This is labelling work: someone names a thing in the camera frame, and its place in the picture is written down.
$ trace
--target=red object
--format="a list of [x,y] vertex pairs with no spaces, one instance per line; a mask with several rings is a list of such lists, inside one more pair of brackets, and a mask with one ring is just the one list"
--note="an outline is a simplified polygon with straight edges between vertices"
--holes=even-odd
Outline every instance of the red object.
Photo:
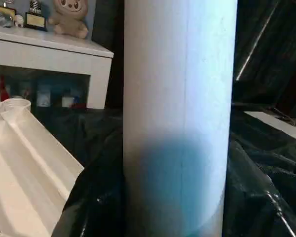
[[4,101],[9,98],[9,94],[5,89],[4,77],[0,76],[0,100]]

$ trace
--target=wall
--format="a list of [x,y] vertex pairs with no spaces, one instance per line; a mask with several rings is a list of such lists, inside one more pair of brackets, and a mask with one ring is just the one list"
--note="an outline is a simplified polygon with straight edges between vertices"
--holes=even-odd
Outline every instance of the wall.
[[[42,14],[44,17],[48,18],[50,14],[54,12],[53,0],[41,0],[42,2]],[[89,29],[89,34],[87,38],[90,40],[92,37],[92,29],[93,29],[93,18],[95,11],[96,0],[88,0],[89,11],[87,16],[85,17],[85,23]],[[9,4],[8,7],[15,8],[18,11],[18,14],[24,17],[25,12],[30,9],[30,0],[14,0],[14,4]],[[47,24],[48,31],[53,30],[53,26]]]

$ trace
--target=cable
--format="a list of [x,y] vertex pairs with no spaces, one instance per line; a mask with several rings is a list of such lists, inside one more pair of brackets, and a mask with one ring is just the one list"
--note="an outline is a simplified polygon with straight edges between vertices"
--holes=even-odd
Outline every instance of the cable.
[[294,119],[292,119],[291,117],[289,117],[288,115],[284,114],[283,112],[279,111],[277,108],[272,108],[273,110],[275,110],[276,112],[278,112],[280,115],[286,117],[289,121],[291,121],[293,124],[291,124],[292,126],[295,127],[296,122]]

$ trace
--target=white cabinet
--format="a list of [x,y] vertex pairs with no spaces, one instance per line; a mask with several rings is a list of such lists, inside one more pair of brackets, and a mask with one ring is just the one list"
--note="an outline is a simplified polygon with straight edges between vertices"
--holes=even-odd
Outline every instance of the white cabinet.
[[104,108],[112,58],[112,52],[91,41],[0,28],[0,66],[89,75],[88,108]]

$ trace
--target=white plastic part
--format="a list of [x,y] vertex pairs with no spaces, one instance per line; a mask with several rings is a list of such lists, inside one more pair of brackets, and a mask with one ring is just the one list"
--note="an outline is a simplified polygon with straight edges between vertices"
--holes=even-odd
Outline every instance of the white plastic part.
[[29,106],[20,99],[0,103],[0,232],[49,237],[82,166]]
[[237,0],[125,1],[129,236],[220,237]]

